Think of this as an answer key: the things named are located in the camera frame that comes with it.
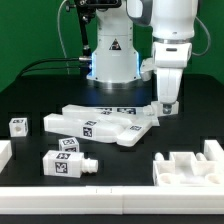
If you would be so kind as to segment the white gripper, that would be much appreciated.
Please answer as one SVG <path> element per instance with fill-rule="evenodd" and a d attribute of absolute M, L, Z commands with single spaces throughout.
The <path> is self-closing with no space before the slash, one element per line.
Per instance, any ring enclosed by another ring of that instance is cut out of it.
<path fill-rule="evenodd" d="M 163 105 L 163 113 L 169 115 L 177 101 L 183 70 L 191 56 L 192 44 L 166 44 L 154 42 L 152 57 L 144 59 L 140 67 L 143 81 L 157 77 L 157 97 Z"/>

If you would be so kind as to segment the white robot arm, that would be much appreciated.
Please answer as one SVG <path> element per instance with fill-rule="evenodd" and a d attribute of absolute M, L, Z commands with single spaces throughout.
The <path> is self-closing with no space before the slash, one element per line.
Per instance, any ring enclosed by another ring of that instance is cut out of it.
<path fill-rule="evenodd" d="M 198 0 L 121 0 L 97 12 L 97 48 L 87 79 L 104 88 L 157 77 L 157 97 L 169 114 L 191 56 Z M 141 61 L 133 46 L 133 26 L 152 28 L 152 56 Z"/>

